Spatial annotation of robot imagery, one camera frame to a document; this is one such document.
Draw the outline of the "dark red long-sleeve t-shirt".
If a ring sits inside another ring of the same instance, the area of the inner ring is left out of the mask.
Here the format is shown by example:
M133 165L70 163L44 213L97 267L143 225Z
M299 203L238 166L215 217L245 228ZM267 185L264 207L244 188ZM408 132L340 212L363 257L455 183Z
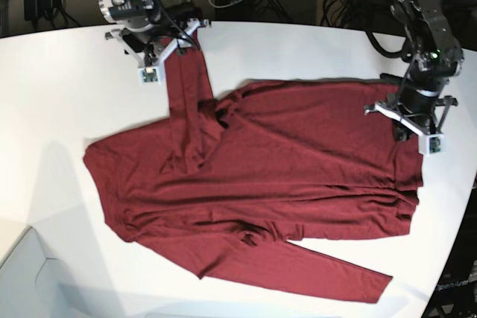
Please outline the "dark red long-sleeve t-shirt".
M255 80L217 99L203 54L165 63L169 116L90 144L106 224L198 278L375 303L391 277L299 246L407 235L417 141L365 105L379 80Z

